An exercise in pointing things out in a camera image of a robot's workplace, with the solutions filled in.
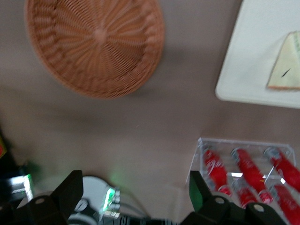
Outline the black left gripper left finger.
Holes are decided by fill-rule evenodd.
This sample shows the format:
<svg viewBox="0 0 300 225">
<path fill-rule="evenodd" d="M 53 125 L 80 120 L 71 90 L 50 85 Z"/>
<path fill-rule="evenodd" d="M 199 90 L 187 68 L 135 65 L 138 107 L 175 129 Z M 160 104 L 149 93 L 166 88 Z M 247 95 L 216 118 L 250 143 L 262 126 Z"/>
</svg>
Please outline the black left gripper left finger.
<svg viewBox="0 0 300 225">
<path fill-rule="evenodd" d="M 0 204 L 2 225 L 67 225 L 83 195 L 83 173 L 73 170 L 50 194 L 33 198 L 14 209 L 12 204 Z"/>
</svg>

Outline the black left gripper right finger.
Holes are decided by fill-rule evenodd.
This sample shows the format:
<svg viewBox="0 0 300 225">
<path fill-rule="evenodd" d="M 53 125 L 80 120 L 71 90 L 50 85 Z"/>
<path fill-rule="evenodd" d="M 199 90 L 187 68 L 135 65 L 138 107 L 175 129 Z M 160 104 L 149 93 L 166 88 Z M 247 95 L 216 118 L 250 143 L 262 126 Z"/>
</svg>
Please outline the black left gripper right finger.
<svg viewBox="0 0 300 225">
<path fill-rule="evenodd" d="M 190 171 L 189 196 L 194 208 L 182 225 L 285 225 L 270 206 L 253 202 L 243 209 L 221 195 L 213 195 L 199 171 Z"/>
</svg>

